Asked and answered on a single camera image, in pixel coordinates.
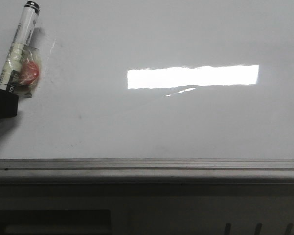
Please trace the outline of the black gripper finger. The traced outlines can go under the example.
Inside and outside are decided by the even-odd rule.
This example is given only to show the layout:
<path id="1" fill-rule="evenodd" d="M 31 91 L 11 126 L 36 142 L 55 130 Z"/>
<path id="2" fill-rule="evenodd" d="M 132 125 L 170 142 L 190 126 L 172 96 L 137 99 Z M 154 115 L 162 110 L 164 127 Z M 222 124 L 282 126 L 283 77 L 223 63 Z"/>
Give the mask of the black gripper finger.
<path id="1" fill-rule="evenodd" d="M 18 112 L 19 97 L 16 94 L 0 89 L 0 120 L 12 118 Z"/>

